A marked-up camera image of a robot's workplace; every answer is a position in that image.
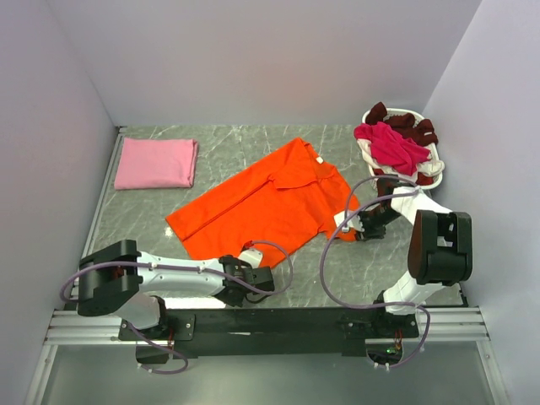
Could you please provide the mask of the orange t shirt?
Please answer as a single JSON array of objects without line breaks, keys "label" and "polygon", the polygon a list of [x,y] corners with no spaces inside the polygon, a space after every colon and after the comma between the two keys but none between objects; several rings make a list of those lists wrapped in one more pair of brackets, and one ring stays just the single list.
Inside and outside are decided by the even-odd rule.
[{"label": "orange t shirt", "polygon": [[194,260],[237,256],[264,241],[262,263],[275,267],[318,234],[330,237],[336,214],[359,201],[338,169],[296,138],[166,217]]}]

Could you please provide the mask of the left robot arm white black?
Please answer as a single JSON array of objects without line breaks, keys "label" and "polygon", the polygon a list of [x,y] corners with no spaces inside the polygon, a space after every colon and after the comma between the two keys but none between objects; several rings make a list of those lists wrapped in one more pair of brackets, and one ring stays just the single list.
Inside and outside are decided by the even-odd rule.
[{"label": "left robot arm white black", "polygon": [[140,251],[135,240],[121,240],[84,257],[79,268],[106,262],[109,267],[79,278],[78,314],[118,316],[151,339],[163,337],[169,327],[162,293],[241,307],[254,290],[275,289],[271,269],[261,265],[262,253],[254,249],[198,261],[152,255]]}]

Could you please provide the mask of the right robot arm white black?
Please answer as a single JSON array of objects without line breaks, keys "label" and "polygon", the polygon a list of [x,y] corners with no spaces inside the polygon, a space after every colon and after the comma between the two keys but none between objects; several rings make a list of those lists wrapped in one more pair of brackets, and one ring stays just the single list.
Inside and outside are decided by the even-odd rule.
[{"label": "right robot arm white black", "polygon": [[358,212],[348,224],[357,240],[385,237],[388,224],[401,217],[412,225],[407,271],[381,293],[385,307],[370,316],[374,333],[382,337],[400,326],[432,294],[466,281],[473,271],[472,218],[432,200],[411,181],[395,175],[375,175],[377,201]]}]

